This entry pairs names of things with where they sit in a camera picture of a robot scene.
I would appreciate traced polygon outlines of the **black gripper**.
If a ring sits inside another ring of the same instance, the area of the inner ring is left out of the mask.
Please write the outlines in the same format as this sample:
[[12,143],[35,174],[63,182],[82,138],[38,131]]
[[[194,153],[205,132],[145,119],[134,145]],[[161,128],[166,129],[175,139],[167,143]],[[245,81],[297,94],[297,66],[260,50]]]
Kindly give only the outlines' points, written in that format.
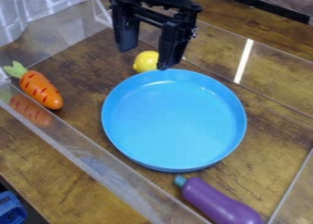
[[[181,62],[187,44],[197,36],[197,14],[202,12],[202,7],[191,0],[111,0],[110,3],[119,51],[137,47],[139,22],[162,27],[158,69],[170,69]],[[165,10],[175,8],[178,14],[170,18],[153,11],[154,6]]]

